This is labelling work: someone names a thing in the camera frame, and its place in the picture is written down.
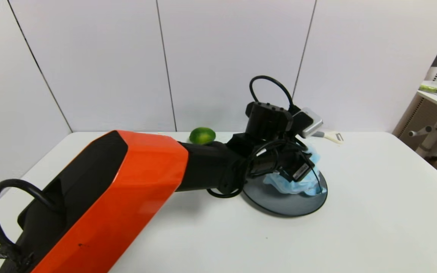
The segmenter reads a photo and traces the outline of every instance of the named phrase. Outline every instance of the lime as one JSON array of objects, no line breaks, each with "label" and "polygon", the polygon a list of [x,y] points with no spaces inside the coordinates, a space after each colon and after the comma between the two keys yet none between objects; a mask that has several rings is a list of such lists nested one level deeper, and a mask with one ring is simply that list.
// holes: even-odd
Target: lime
[{"label": "lime", "polygon": [[206,144],[215,140],[214,130],[207,127],[198,127],[190,133],[190,141],[193,144]]}]

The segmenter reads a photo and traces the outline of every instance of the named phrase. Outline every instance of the white wall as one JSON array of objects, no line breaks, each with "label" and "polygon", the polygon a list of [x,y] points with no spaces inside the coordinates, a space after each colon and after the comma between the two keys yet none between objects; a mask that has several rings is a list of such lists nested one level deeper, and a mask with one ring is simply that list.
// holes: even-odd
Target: white wall
[{"label": "white wall", "polygon": [[[248,83],[293,92],[314,0],[158,0],[178,131],[243,131]],[[287,107],[272,83],[258,98]]]},{"label": "white wall", "polygon": [[437,1],[318,0],[294,101],[341,131],[394,129],[437,54]]},{"label": "white wall", "polygon": [[0,1],[0,181],[21,177],[69,132],[8,3]]},{"label": "white wall", "polygon": [[74,131],[175,131],[156,0],[12,0]]}]

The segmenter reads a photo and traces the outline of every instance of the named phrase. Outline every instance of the robotic arm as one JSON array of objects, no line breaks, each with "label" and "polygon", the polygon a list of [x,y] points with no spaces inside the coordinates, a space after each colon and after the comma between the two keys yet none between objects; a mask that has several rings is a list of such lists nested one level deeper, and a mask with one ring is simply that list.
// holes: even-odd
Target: robotic arm
[{"label": "robotic arm", "polygon": [[[258,102],[256,79],[276,83],[289,109]],[[296,107],[270,77],[253,78],[250,91],[255,102],[246,107],[247,128],[227,143],[195,145],[112,131],[90,143],[43,190],[18,179],[0,182],[0,193],[16,187],[35,198],[18,217],[23,232],[16,243],[0,226],[0,273],[105,273],[175,191],[230,198],[250,179],[271,173],[302,181],[314,163],[296,135],[312,135],[322,120]]]}]

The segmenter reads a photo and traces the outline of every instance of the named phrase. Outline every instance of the round black base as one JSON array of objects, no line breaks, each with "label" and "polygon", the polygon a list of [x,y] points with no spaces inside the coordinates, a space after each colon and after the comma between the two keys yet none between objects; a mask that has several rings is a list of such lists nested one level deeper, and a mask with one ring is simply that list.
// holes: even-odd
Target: round black base
[{"label": "round black base", "polygon": [[[264,184],[264,177],[248,179],[244,185],[246,199],[266,212],[283,217],[297,217],[317,211],[326,201],[326,193],[308,196],[304,193],[284,194],[272,185]],[[319,184],[328,189],[323,174],[319,174]]]}]

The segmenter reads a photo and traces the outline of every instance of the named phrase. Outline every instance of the panel seam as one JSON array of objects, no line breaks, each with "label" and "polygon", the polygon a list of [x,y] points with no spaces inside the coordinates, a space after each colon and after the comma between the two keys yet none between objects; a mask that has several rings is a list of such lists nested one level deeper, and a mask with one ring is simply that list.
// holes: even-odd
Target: panel seam
[{"label": "panel seam", "polygon": [[158,11],[159,31],[161,33],[161,43],[163,44],[163,55],[165,57],[166,77],[168,78],[168,89],[170,90],[171,111],[173,113],[173,122],[175,123],[175,131],[177,132],[178,129],[176,126],[175,106],[173,105],[173,95],[171,94],[170,73],[168,72],[168,61],[166,59],[166,51],[165,51],[165,39],[163,38],[163,28],[161,27],[161,17],[159,14],[158,0],[156,0],[156,11]]},{"label": "panel seam", "polygon": [[310,24],[308,26],[307,38],[305,39],[305,46],[303,47],[303,53],[301,54],[300,67],[298,68],[298,74],[296,75],[296,81],[294,83],[294,89],[293,89],[293,95],[292,95],[293,98],[294,98],[294,95],[296,93],[296,86],[298,85],[298,79],[300,78],[300,71],[301,71],[301,66],[303,64],[303,59],[305,58],[305,51],[307,50],[309,33],[310,33],[310,30],[311,30],[311,25],[313,23],[314,11],[316,10],[316,3],[317,3],[317,1],[318,0],[314,0],[313,12],[311,13]]},{"label": "panel seam", "polygon": [[63,118],[64,118],[64,120],[65,120],[65,122],[66,122],[66,124],[67,124],[67,126],[68,126],[68,129],[70,129],[70,132],[73,133],[73,130],[72,130],[70,124],[68,123],[68,120],[66,119],[66,117],[65,117],[65,115],[64,115],[64,112],[62,111],[62,108],[61,108],[60,105],[58,104],[58,101],[57,101],[57,99],[55,98],[55,95],[53,94],[52,89],[51,89],[50,86],[48,85],[47,79],[46,79],[45,76],[43,75],[43,72],[42,72],[42,70],[41,70],[41,68],[40,68],[40,65],[39,65],[38,62],[36,61],[35,55],[33,54],[33,51],[31,50],[31,47],[30,47],[30,45],[28,44],[28,40],[26,40],[25,33],[23,33],[23,29],[21,28],[21,25],[20,25],[19,22],[18,22],[18,18],[16,17],[16,14],[14,13],[14,10],[13,10],[13,7],[11,6],[11,3],[9,2],[9,0],[7,0],[7,2],[8,2],[8,5],[9,5],[9,8],[11,9],[11,13],[13,14],[14,20],[16,20],[16,23],[18,24],[19,31],[21,32],[21,35],[23,36],[23,38],[24,38],[24,40],[25,40],[26,46],[27,46],[28,49],[30,50],[31,56],[33,57],[33,61],[35,61],[36,67],[37,67],[38,70],[40,71],[40,74],[41,74],[41,76],[42,76],[42,78],[43,78],[43,81],[45,81],[45,84],[47,85],[48,91],[50,91],[50,94],[52,95],[52,98],[53,98],[53,100],[55,101],[55,104],[57,104],[58,110],[60,111],[60,114],[62,114],[62,116],[63,116]]}]

